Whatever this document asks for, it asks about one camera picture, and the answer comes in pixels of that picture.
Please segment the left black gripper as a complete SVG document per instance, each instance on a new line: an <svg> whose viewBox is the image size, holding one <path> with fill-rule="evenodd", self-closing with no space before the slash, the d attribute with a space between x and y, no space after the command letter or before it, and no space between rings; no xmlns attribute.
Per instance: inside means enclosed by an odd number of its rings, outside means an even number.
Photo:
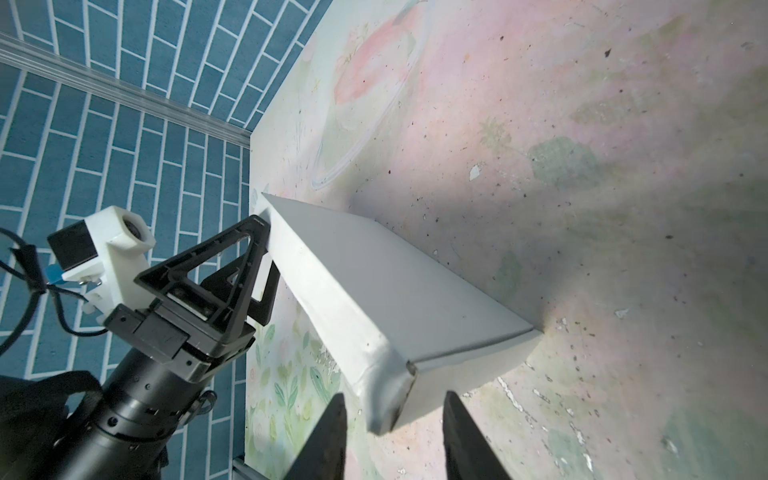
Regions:
<svg viewBox="0 0 768 480"><path fill-rule="evenodd" d="M216 403L213 376L266 327L280 281L270 225L251 215L138 274L159 301L118 306L105 325L131 349L101 390L81 402L44 479L159 479L176 430Z"/></svg>

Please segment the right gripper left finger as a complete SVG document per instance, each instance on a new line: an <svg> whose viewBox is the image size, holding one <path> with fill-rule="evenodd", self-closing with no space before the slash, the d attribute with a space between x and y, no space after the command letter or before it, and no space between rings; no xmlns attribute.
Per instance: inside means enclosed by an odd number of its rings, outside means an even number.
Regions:
<svg viewBox="0 0 768 480"><path fill-rule="evenodd" d="M284 479L343 479L346 463L347 425L344 395L336 393L331 398Z"/></svg>

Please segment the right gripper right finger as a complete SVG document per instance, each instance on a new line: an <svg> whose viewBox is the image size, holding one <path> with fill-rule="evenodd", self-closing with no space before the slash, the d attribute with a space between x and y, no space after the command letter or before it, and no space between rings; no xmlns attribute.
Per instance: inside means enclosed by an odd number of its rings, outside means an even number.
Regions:
<svg viewBox="0 0 768 480"><path fill-rule="evenodd" d="M448 480L511 479L453 391L448 391L444 399L443 440Z"/></svg>

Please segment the white paper box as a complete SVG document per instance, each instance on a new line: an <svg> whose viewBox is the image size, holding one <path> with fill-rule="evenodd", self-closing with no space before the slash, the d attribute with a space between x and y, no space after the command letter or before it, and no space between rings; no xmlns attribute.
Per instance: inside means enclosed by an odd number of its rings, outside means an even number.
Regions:
<svg viewBox="0 0 768 480"><path fill-rule="evenodd" d="M374 220L263 193L268 251L383 436L524 363L533 325Z"/></svg>

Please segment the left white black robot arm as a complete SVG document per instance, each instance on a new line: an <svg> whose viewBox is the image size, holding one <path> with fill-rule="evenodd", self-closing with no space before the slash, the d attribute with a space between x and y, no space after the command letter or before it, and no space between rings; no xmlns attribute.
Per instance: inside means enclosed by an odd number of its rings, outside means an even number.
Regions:
<svg viewBox="0 0 768 480"><path fill-rule="evenodd" d="M44 295L56 311L69 282L89 283L86 306L130 349L111 376L67 371L39 380L1 380L1 475L5 479L158 479L174 433L208 414L214 375L269 323L280 273L271 266L262 297L253 289L267 261L269 224L249 216L150 265L154 239L143 219L110 207L48 237L61 267L43 274L36 248L16 239L11 274L29 291L12 331L19 338Z"/></svg>

